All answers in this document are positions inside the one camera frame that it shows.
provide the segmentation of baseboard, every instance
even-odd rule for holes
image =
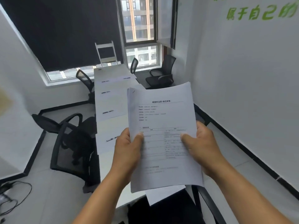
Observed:
[[[61,105],[61,106],[57,106],[57,107],[46,108],[46,109],[42,109],[39,112],[39,115],[43,115],[46,112],[53,112],[53,111],[57,111],[57,110],[61,110],[61,109],[69,108],[69,107],[75,107],[75,106],[86,105],[86,104],[89,104],[89,101],[80,101],[80,102],[76,102],[76,103],[72,103],[72,104],[68,104],[68,105]]]
[[[222,133],[225,134],[233,143],[235,143],[243,152],[245,152],[250,158],[253,159],[261,168],[263,168],[268,174],[271,175],[276,181],[278,181],[284,188],[286,188],[297,200],[299,200],[299,192],[292,187],[286,180],[284,180],[279,174],[267,166],[261,159],[254,155],[248,148],[235,139],[229,132],[227,132],[222,126],[220,126],[214,119],[212,119],[207,113],[201,110],[196,104],[194,109],[204,119],[204,124],[207,126],[209,123],[214,124]]]
[[[14,181],[14,180],[17,180],[17,179],[20,179],[20,178],[28,176],[28,174],[29,174],[29,172],[31,170],[31,167],[33,165],[33,162],[34,162],[34,160],[36,158],[36,155],[37,155],[37,153],[38,153],[38,151],[39,151],[39,149],[40,149],[40,147],[42,145],[42,142],[43,142],[45,136],[46,136],[46,131],[43,131],[42,134],[39,137],[39,140],[38,140],[38,142],[37,142],[34,150],[33,150],[33,153],[31,154],[30,159],[29,159],[29,161],[28,161],[28,163],[27,163],[27,165],[26,165],[26,167],[24,169],[24,172],[20,173],[20,174],[17,174],[17,175],[14,175],[14,176],[10,176],[8,178],[0,179],[0,184],[3,184],[5,182]]]

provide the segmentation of black roller blind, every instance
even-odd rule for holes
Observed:
[[[95,42],[114,42],[123,63],[116,0],[0,0],[45,71],[100,63]],[[114,56],[112,49],[101,58]]]

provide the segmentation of white table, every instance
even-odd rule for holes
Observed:
[[[116,78],[124,75],[131,75],[130,71],[126,67],[125,64],[113,65],[109,67],[103,67],[101,70],[95,69],[95,105],[96,105],[96,113],[102,113],[102,110],[108,110],[117,103],[117,98],[114,99],[100,99],[100,94],[105,91],[113,91],[119,90],[121,92],[118,97],[121,108],[127,109],[127,96],[126,89],[128,87],[134,87],[138,85],[136,79],[129,79],[118,82],[111,82],[104,84],[101,83],[104,80],[110,78]],[[104,121],[97,122],[97,133],[105,133],[106,131],[112,131],[113,129],[117,129],[119,127],[127,128],[128,124],[128,115],[122,115],[118,117],[114,117],[111,119],[107,119]],[[99,163],[100,163],[100,176],[101,181],[106,177],[108,172],[110,171],[112,160],[113,160],[114,151],[109,151],[106,153],[99,154]],[[140,197],[145,196],[145,192],[137,192],[131,193],[131,185],[127,185],[122,191],[116,208],[126,205],[132,201],[137,200]]]

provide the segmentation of forearm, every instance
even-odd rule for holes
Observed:
[[[117,174],[109,173],[93,192],[73,224],[110,224],[124,185]]]
[[[213,179],[240,224],[292,223],[229,163]]]

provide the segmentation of black cable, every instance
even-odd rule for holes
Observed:
[[[30,187],[31,187],[30,192],[27,194],[27,196],[26,196],[20,203],[19,203],[16,199],[13,199],[12,201],[16,201],[16,204],[15,204],[12,208],[10,208],[9,210],[0,213],[0,216],[7,215],[7,214],[9,214],[10,212],[12,212],[13,209],[15,209],[15,208],[16,208],[17,206],[19,206],[21,203],[23,203],[24,200],[25,200],[25,199],[29,196],[29,194],[31,193],[31,191],[32,191],[32,185],[31,185],[30,183],[28,183],[28,182],[22,182],[22,181],[15,181],[15,182],[13,182],[12,184],[15,185],[17,182],[30,185]],[[1,204],[0,204],[0,207],[1,207],[1,205],[3,205],[4,203],[6,203],[6,202],[12,202],[12,201],[7,200],[7,201],[1,203]]]

